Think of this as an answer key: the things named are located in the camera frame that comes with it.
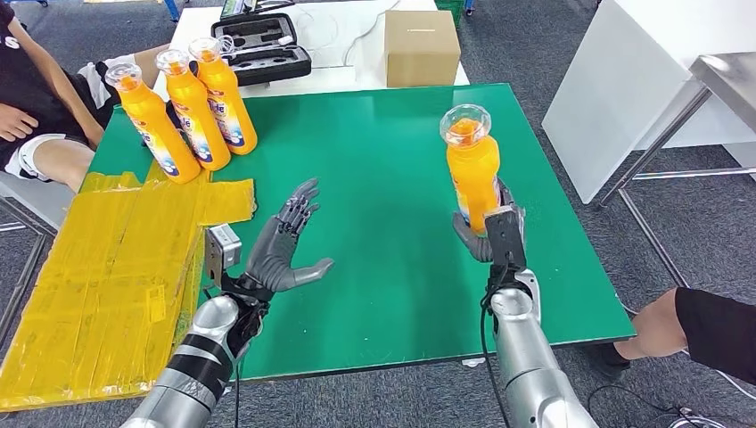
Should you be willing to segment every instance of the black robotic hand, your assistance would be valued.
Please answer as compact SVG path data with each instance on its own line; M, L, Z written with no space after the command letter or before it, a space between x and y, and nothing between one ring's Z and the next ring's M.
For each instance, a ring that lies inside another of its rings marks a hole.
M319 208L317 203L312 203L318 194L316 186L316 178L302 183L278 214L263 226L244 271L251 280L248 286L261 287L271 293L285 292L322 278L333 266L333 260L325 258L314 266L292 268L292 257L300 235Z

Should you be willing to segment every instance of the green table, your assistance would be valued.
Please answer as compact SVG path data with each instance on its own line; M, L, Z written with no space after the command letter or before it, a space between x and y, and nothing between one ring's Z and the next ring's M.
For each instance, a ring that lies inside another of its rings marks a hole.
M456 197L439 119L484 106L501 152L499 175L525 207L527 255L554 344L634 334L625 311L508 85L444 86L246 100L259 146L215 180L256 180L254 219L233 225L246 259L265 220L292 190L320 178L321 210L295 265L332 257L319 283L280 293L242 377L273 378L397 366L481 353L488 267L451 227ZM122 111L91 170L146 175L151 156ZM241 267L232 269L238 275Z

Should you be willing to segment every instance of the plastic bottle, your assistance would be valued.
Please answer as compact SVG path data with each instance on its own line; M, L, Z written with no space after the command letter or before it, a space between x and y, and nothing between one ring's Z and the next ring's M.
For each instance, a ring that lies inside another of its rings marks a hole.
M189 53L197 59L198 77L208 88L208 103L215 114L229 150L247 154L258 144L250 114L239 94L239 80L234 71L220 58L221 42L203 37L189 44Z
M200 164L165 112L165 103L142 81L142 69L121 63L108 69L105 80L118 90L123 110L168 178L182 184L200 174Z
M485 214L501 205L498 144L490 130L489 113L473 104L447 111L440 123L457 204L478 235L486 234Z
M207 89L189 71L189 56L168 49L158 53L155 63L165 73L170 101L197 160L210 171L223 168L231 160L231 153L208 106Z

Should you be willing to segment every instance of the robotic arm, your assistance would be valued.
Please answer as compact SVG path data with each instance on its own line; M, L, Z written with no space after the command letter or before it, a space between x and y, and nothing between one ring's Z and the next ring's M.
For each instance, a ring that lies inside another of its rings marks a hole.
M541 329L538 279L525 260L524 211L502 183L500 188L504 205L486 217L487 237L473 234L459 213L453 225L473 257L493 262L481 304L494 317L512 427L598 428L580 405Z
M122 428L207 424L236 363L262 330L274 294L316 281L333 265L333 260L322 259L315 266L292 269L300 234L318 208L311 203L316 185L315 179L300 185L267 221L238 278L228 276L226 268L239 262L241 241L228 225L208 229L206 270L222 293L197 309L184 341Z
M309 180L263 227L244 273L226 269L239 262L241 241L228 225L207 231L206 269L222 293L197 310L192 326L152 390L121 425L128 428L201 428L222 396L236 363L276 292L322 278L333 265L322 259L313 267L292 269L300 234L318 205L317 181ZM560 370L540 327L538 279L527 269L524 213L502 184L505 203L486 218L488 237L476 236L461 214L454 228L470 253L493 262L482 304L494 317L498 363L513 427L597 428Z

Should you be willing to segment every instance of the white shorts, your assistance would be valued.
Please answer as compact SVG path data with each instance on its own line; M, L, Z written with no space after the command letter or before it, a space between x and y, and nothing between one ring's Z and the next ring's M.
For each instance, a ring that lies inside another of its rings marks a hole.
M105 60L103 61L105 65L108 67L112 67L115 64L127 62L131 64L136 64L134 55L123 55L119 56L118 58L113 58L111 60ZM103 82L103 78L100 76L99 73L97 73L97 70L95 69L95 65L93 63L88 63L84 67L81 68L81 70L78 71L78 74L84 77L86 79L86 82L89 86L89 94L92 96L92 101L94 102L94 106L97 109L102 108L105 105L105 102L108 101L108 99L111 98L111 94L108 92L105 83ZM72 139L75 141L78 141L79 138L75 137L66 137L65 134L43 134L41 136L35 136L31 139L29 139L26 143L21 145L19 148L17 148L13 155L11 156L11 159L8 161L8 164L5 165L4 171L12 174L18 178L22 179L38 179L42 181L51 181L48 177L46 177L37 166L34 164L34 151L43 143L50 141L50 140L62 140L62 139Z

